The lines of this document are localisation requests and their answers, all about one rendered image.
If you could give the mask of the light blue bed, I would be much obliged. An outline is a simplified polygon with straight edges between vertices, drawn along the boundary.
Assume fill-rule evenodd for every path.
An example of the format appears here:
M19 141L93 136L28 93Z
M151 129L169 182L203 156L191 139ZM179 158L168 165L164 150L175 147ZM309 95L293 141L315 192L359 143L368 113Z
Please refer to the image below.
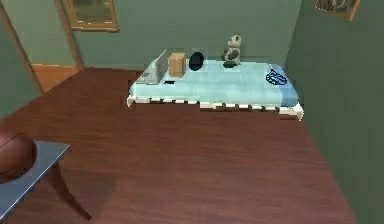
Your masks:
M221 61L207 60L197 71L188 69L181 78L167 72L159 84L130 86L127 104L134 103L188 103L202 108L218 107L251 110L276 110L280 115L295 116L301 120L304 110L298 102L293 107L281 106L281 91L269 84L265 76L269 63L243 62L234 68L225 68Z

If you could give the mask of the brown cardboard box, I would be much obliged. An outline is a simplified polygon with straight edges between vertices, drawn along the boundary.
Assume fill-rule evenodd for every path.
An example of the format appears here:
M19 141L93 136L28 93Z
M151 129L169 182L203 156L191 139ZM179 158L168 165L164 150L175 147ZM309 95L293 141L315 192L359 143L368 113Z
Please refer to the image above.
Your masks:
M168 72L171 77L183 77L185 73L185 54L172 53L168 59Z

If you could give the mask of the black round ball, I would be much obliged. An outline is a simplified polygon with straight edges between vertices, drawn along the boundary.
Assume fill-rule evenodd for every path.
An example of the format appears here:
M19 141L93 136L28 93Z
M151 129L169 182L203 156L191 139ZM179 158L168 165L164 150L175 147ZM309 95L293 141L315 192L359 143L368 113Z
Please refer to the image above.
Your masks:
M199 70L204 62L204 55L201 52L194 52L189 59L189 68L193 71Z

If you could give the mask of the grey open laptop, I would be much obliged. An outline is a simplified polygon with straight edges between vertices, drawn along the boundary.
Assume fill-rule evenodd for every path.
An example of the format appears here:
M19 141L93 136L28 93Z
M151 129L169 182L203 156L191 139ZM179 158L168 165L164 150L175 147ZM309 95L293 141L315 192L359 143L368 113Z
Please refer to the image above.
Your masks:
M144 72L136 80L139 84L155 85L159 84L168 70L168 52L164 50L155 58Z

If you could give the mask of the grey teddy bear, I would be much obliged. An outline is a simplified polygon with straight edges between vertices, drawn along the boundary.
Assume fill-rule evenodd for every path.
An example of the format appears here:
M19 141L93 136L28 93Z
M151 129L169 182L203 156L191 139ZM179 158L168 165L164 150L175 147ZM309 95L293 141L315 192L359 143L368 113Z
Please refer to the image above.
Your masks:
M227 43L228 47L224 50L222 56L224 61L223 66L225 68L233 68L240 64L241 42L240 35L233 35L230 37L230 40Z

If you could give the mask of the dark blue tennis racket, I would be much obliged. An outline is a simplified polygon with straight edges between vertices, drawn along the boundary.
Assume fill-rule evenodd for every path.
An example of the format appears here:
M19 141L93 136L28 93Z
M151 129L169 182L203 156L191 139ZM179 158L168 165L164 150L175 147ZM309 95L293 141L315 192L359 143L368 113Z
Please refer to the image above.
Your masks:
M287 84L287 78L273 69L271 69L270 72L265 76L265 79L271 85Z

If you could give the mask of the grey blue side table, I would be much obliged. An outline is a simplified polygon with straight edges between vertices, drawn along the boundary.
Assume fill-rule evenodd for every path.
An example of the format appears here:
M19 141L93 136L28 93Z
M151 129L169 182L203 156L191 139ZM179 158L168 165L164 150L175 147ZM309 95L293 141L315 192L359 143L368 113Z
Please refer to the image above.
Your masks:
M0 184L0 224L25 199L35 186L46 177L58 196L85 220L92 215L86 211L70 192L61 172L60 160L71 148L64 143L36 141L36 160L31 169L20 178Z

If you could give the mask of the brown basketball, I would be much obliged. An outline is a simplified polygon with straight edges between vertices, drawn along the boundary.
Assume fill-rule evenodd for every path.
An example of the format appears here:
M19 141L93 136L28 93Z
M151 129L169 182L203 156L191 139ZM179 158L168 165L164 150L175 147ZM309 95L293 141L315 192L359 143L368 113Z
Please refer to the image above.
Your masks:
M36 160L36 144L24 133L0 130L0 183L28 172Z

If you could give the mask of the gold framed wall picture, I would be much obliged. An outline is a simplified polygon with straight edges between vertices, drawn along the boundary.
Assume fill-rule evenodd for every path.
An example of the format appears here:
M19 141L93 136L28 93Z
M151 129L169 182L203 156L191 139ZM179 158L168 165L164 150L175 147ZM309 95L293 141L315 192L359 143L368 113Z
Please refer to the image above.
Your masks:
M65 4L72 30L119 31L114 0L65 0Z

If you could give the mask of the wooden framed wall picture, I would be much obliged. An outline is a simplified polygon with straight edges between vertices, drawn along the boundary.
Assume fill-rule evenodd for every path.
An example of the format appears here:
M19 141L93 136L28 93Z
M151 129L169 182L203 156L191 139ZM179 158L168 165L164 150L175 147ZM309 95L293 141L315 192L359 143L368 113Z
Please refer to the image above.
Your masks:
M326 14L351 22L361 0L316 0L314 7Z

